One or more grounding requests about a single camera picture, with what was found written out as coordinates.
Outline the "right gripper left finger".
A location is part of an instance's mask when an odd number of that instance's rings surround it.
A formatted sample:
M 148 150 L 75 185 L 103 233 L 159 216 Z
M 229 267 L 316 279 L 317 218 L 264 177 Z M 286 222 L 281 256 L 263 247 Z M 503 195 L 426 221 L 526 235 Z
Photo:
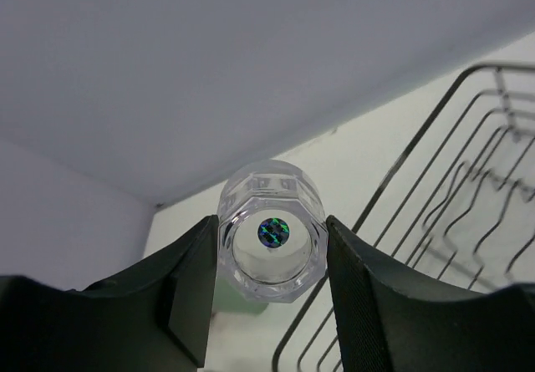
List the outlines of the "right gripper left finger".
M 196 371 L 206 361 L 217 225 L 202 218 L 172 244 L 84 290 L 1 279 L 4 371 Z

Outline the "mint green cup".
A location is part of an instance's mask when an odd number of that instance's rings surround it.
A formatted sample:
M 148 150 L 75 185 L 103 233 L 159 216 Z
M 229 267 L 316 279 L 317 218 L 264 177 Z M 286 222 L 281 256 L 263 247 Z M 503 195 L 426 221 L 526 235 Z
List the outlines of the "mint green cup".
M 268 303 L 247 300 L 226 280 L 216 280 L 212 303 L 213 313 L 259 315 L 263 313 L 267 307 Z

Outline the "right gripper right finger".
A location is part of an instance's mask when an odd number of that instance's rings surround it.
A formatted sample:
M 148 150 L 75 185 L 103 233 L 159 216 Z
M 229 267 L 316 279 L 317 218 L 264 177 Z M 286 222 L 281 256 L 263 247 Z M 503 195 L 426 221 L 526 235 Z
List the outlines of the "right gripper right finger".
M 327 219 L 346 371 L 532 371 L 534 286 L 476 293 L 426 276 Z

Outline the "small clear glass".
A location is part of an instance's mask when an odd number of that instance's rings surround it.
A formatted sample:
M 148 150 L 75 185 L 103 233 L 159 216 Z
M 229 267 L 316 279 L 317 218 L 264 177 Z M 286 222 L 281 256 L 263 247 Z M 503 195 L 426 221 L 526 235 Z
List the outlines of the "small clear glass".
M 325 274 L 329 234 L 317 187 L 295 165 L 236 171 L 217 206 L 219 273 L 248 299 L 292 303 Z

